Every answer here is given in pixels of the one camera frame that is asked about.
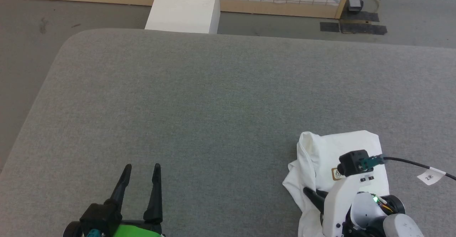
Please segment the wooden frame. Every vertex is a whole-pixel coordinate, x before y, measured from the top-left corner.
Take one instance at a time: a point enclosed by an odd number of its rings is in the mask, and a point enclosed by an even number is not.
[[[149,5],[154,0],[67,0],[81,2],[98,2],[127,5]],[[220,0],[220,10],[229,12],[244,12],[255,14],[272,14],[284,16],[304,16],[339,19],[346,0],[341,0],[339,6],[307,5],[307,4],[277,4],[245,0]]]

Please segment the gray carpet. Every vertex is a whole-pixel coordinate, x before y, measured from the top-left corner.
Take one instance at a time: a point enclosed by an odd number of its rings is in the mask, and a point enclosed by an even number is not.
[[[364,0],[364,11],[375,11]],[[380,0],[388,34],[321,32],[322,19],[222,13],[219,34],[456,48],[456,0]],[[0,0],[0,171],[47,71],[67,38],[98,28],[143,29],[148,6]]]
[[[369,130],[385,154],[456,172],[455,62],[443,48],[82,32],[0,174],[0,236],[59,236],[127,163],[124,218],[140,219],[161,163],[169,236],[295,237],[301,213],[281,182],[302,131]],[[395,162],[387,172],[426,236],[453,235],[454,181],[427,186]]]

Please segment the gray fabric surface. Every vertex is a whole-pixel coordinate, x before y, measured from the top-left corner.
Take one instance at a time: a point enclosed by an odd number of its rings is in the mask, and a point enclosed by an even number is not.
[[[140,219],[161,163],[169,237],[297,235],[282,186],[302,131],[369,130],[383,152],[456,172],[456,52],[103,29],[61,48],[0,174],[0,236],[60,236],[127,163]],[[426,236],[452,236],[456,183],[387,164]]]

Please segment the white block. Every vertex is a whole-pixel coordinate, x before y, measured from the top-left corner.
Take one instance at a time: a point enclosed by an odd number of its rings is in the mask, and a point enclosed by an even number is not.
[[[220,0],[154,0],[145,29],[217,34]]]

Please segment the cable label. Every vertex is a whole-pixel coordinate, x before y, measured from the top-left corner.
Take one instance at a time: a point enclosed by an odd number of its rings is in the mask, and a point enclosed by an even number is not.
[[[445,174],[446,174],[446,172],[443,172],[442,170],[430,167],[423,174],[421,174],[417,177],[418,177],[418,179],[423,181],[425,184],[433,185],[433,184],[437,183],[443,176],[445,176]]]

